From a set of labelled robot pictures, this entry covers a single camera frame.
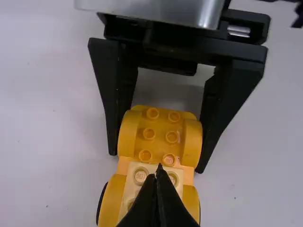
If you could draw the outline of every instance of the metal cylinder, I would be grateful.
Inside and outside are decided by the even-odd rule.
[[[78,9],[217,29],[225,0],[75,0]]]

